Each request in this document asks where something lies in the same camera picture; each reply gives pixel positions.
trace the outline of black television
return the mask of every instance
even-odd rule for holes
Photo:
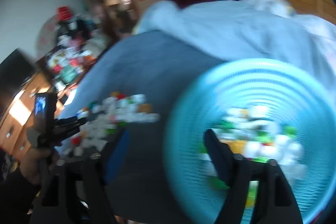
[[[14,50],[2,61],[0,64],[0,118],[15,95],[34,73],[34,66],[19,49]]]

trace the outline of wooden dresser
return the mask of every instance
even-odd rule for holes
[[[40,72],[35,73],[21,89],[0,120],[0,147],[15,159],[21,161],[30,148],[26,129],[34,122],[35,94],[50,91],[51,84]],[[63,109],[58,102],[56,115]]]

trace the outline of person's hand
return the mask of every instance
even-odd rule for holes
[[[39,185],[39,160],[47,158],[50,154],[51,150],[47,148],[29,149],[20,164],[20,171],[23,177],[33,185]]]

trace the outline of plastic basket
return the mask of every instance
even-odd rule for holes
[[[306,72],[271,59],[219,65],[200,76],[181,96],[167,123],[165,165],[171,189],[197,224],[213,224],[226,192],[215,189],[199,160],[203,133],[229,107],[267,105],[269,117],[297,128],[308,169],[293,192],[303,222],[325,208],[336,183],[336,119],[324,87]],[[242,223],[249,223],[245,209]]]

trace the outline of black sleeve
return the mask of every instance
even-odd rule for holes
[[[29,223],[27,215],[39,187],[26,180],[17,168],[0,184],[0,216],[4,223]]]

